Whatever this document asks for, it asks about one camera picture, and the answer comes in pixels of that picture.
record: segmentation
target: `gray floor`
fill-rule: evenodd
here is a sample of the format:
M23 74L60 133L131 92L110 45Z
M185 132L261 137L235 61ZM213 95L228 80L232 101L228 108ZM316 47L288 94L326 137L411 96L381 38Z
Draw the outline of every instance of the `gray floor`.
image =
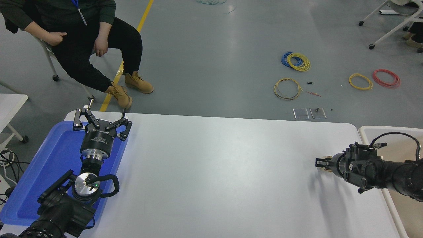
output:
M357 128L423 128L423 55L405 45L402 31L368 49L404 18L377 14L364 26L357 25L381 2L228 0L205 5L195 0L155 0L141 30L140 71L155 91L144 95L130 89L134 98L130 112L295 120L293 108L321 107L327 119L309 121L345 122ZM117 1L116 16L137 27L147 4L147 0ZM306 55L311 70L298 72L282 65L286 51ZM51 127L87 99L57 62L61 80L51 80L42 49L28 33L11 34L0 24L0 56L0 80L30 97L11 122L30 142L9 144L22 161L30 161ZM114 49L91 59L111 79L121 62L120 51ZM371 78L381 68L395 72L401 87L392 90L375 84L370 91L360 91L348 83L353 73ZM391 80L383 73L379 76ZM283 77L301 84L304 92L298 99L284 101L274 95L273 86ZM359 78L354 82L366 86ZM296 93L291 82L282 83L280 89L287 95ZM92 92L93 110L98 111L105 95ZM0 86L0 93L11 92ZM107 111L121 110L112 100Z

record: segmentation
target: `blue lanyard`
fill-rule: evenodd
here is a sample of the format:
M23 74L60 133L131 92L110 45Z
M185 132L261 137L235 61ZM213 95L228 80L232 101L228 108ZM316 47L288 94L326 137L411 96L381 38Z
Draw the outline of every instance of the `blue lanyard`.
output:
M72 3L75 5L77 9L79 9L78 0L72 0Z
M78 0L71 0L71 1L75 5L75 7L78 9L78 12L81 15L82 21L84 22L85 25L87 25L87 22L85 21L84 16L82 15L81 9L79 8Z

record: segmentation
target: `dark green sweater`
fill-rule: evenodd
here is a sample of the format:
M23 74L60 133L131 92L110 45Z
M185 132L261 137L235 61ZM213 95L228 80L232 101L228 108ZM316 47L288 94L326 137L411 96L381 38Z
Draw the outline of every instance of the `dark green sweater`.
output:
M71 0L32 0L37 6L46 28L62 28L83 25L76 6ZM21 29L33 20L22 10L25 0L0 0L0 13ZM79 0L79 8L88 22L100 16L101 22L113 24L116 11L114 0Z

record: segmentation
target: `hand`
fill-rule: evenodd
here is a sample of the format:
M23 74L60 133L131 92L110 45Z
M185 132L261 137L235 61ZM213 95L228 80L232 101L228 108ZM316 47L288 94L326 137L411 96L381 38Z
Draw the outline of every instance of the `hand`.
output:
M94 42L94 50L96 51L96 56L102 57L107 50L109 49L109 44L107 42L106 37L97 37L96 41Z
M47 42L51 46L56 46L60 44L63 41L63 36L66 36L66 32L50 32L46 39L44 39L45 42Z

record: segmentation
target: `chair wheel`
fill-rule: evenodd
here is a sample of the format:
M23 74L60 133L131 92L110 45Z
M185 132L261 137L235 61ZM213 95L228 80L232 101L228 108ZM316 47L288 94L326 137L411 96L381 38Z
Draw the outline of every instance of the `chair wheel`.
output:
M24 143L24 144L25 144L25 143L27 143L27 142L29 141L28 136L23 136L23 137L22 137L22 139L23 139L23 140L21 140L21 142L22 142L22 143Z

